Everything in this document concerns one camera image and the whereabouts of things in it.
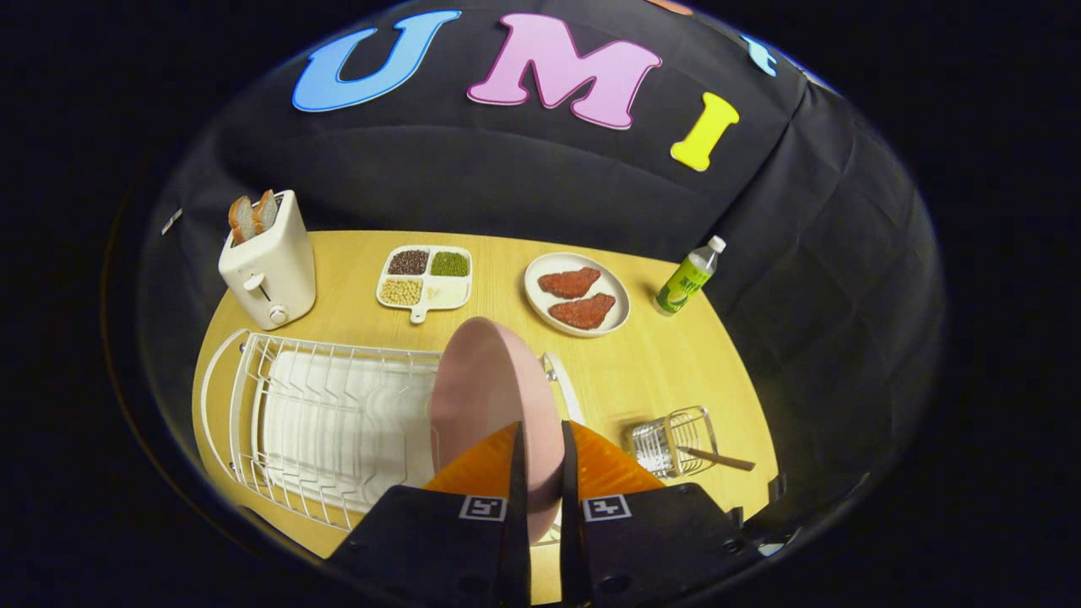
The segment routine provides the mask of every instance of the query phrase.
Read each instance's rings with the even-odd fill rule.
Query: pink plate
[[[530,542],[559,508],[563,433],[551,385],[525,342],[483,317],[458,327],[431,393],[432,464],[439,472],[481,439],[523,421]]]

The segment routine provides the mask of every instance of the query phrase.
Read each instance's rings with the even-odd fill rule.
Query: wire rack
[[[212,357],[201,404],[214,457],[246,489],[309,519],[352,530],[390,487],[424,486],[441,468],[429,411],[441,353],[262,333],[240,344],[226,464],[206,424],[208,386],[217,359],[245,332],[227,339]],[[559,383],[572,419],[582,422],[559,358],[546,353],[538,361]],[[538,544],[558,541],[553,526]]]
[[[713,425],[709,411],[703,407],[676,410],[665,418],[636,426],[630,431],[630,442],[638,463],[662,479],[695,475],[713,465],[680,451],[680,447],[717,453]]]

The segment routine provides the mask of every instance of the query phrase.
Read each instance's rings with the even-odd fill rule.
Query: meat patty
[[[582,298],[601,278],[601,272],[588,266],[580,270],[545,275],[537,279],[543,291],[559,298]]]
[[[548,308],[548,314],[578,329],[597,329],[604,322],[608,312],[615,306],[615,298],[598,293],[586,300],[563,302]]]

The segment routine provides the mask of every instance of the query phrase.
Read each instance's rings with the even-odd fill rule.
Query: table
[[[699,484],[725,511],[750,517],[769,501],[766,484],[777,475],[773,441],[747,371],[709,301],[693,298],[665,317],[650,302],[676,264],[635,255],[531,240],[442,233],[341,230],[309,233],[316,256],[317,300],[304,317],[275,335],[337,344],[436,351],[471,317],[491,318],[518,333],[535,353],[556,353],[580,401],[586,424],[620,445],[623,431],[689,406],[709,409],[719,451],[757,463],[752,472],[712,466],[668,483]],[[473,260],[469,301],[454,310],[431,310],[412,325],[408,309],[375,300],[387,254],[405,244],[463,247]],[[600,338],[575,338],[553,329],[531,308],[522,285],[529,263],[566,251],[596,260],[626,286],[631,313],[618,330]],[[293,513],[253,493],[222,468],[210,452],[202,424],[200,389],[217,347],[239,329],[262,332],[226,291],[203,338],[192,391],[192,420],[199,453],[215,487],[236,504],[252,508],[270,525],[321,557],[330,556],[347,532]],[[215,445],[228,446],[228,406],[240,360],[225,351],[208,385],[205,424]],[[565,406],[560,399],[562,415]],[[532,553],[533,602],[559,600],[559,545]]]

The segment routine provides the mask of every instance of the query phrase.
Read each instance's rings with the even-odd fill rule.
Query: bottle
[[[666,316],[679,312],[717,272],[717,259],[722,251],[724,251],[724,240],[715,236],[709,239],[709,244],[706,247],[699,247],[688,253],[683,263],[676,268],[676,273],[653,299],[654,307]]]

